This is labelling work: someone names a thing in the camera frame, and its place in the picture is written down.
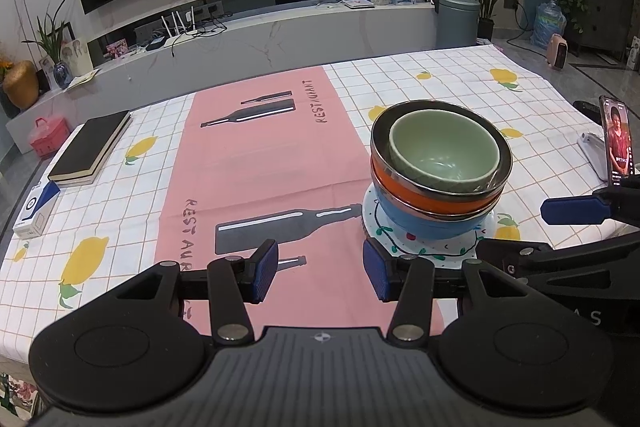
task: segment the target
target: stacked bowls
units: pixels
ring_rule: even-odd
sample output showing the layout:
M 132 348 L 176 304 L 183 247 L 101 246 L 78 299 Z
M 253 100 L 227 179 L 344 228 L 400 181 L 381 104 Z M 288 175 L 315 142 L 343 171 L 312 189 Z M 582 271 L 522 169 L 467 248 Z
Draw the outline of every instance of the stacked bowls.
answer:
M 371 178 L 387 217 L 422 239 L 449 239 L 482 223 L 513 158 L 476 113 L 437 100 L 383 111 L 371 129 Z

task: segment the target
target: black notebook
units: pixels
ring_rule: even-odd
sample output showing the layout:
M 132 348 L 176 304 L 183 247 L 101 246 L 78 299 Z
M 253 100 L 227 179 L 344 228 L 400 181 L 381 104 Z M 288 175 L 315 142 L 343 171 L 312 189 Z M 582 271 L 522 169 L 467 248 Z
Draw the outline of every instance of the black notebook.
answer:
M 130 119 L 121 111 L 87 120 L 49 173 L 49 180 L 61 182 L 92 176 Z

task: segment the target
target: white plate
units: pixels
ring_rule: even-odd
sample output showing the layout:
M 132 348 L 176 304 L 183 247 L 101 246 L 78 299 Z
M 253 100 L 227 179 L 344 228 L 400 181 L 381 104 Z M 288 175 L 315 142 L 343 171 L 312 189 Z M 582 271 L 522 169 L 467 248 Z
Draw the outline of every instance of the white plate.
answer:
M 495 210 L 475 229 L 452 239 L 425 241 L 406 233 L 386 217 L 378 203 L 373 184 L 369 185 L 362 202 L 362 222 L 370 237 L 375 237 L 383 247 L 395 256 L 412 253 L 426 257 L 436 268 L 460 269 L 465 259 L 476 256 L 476 245 L 485 237 L 494 237 L 496 224 Z

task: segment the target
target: white box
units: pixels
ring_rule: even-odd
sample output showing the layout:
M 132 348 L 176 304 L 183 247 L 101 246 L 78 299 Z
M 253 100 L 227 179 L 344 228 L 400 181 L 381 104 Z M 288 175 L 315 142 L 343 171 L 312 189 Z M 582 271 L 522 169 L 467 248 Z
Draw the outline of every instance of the white box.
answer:
M 58 194 L 60 189 L 50 181 L 46 184 L 39 183 L 31 189 L 20 215 L 15 220 L 14 232 L 20 239 L 32 239 L 42 235 Z

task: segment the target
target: gray trash can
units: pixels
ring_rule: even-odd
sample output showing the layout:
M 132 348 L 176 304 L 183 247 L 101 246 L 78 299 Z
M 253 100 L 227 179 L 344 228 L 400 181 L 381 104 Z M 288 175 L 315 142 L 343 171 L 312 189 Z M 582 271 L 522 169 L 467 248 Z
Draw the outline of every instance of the gray trash can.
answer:
M 476 44 L 480 3 L 476 0 L 436 2 L 436 49 L 462 48 Z

